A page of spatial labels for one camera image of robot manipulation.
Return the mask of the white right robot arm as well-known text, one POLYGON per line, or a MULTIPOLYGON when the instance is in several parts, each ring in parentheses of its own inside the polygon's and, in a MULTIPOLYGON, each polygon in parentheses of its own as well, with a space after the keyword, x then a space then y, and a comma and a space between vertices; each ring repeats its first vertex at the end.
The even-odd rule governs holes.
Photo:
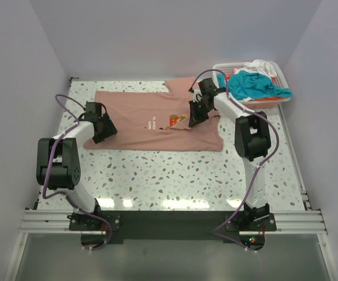
POLYGON ((270 215, 263 172, 263 161, 271 147, 267 116, 245 107, 225 88, 216 87, 211 78, 200 81, 198 86, 189 89, 192 94, 189 126, 208 120, 212 110, 227 117, 234 123, 234 147, 244 164, 246 195, 227 223, 239 230, 255 230, 270 215))

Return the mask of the pink printed t-shirt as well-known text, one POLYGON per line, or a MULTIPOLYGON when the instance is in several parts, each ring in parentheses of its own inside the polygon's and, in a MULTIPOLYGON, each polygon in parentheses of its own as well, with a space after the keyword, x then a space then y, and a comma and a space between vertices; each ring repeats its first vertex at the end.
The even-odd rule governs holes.
POLYGON ((189 127, 193 77, 165 81, 166 92, 97 91, 94 100, 106 106, 117 134, 85 149, 211 151, 223 149, 218 134, 220 116, 211 111, 205 122, 189 127))

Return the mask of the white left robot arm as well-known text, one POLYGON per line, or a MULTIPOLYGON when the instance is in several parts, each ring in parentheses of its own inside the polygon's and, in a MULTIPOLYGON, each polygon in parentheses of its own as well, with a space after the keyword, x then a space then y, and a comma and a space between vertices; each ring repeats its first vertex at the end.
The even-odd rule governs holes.
POLYGON ((117 134, 106 106, 87 102, 74 125, 52 138, 41 138, 37 145, 36 179, 42 196, 62 196, 73 208, 67 216, 72 231, 117 231, 119 220, 101 211, 98 200, 82 183, 79 150, 87 140, 96 144, 117 134))

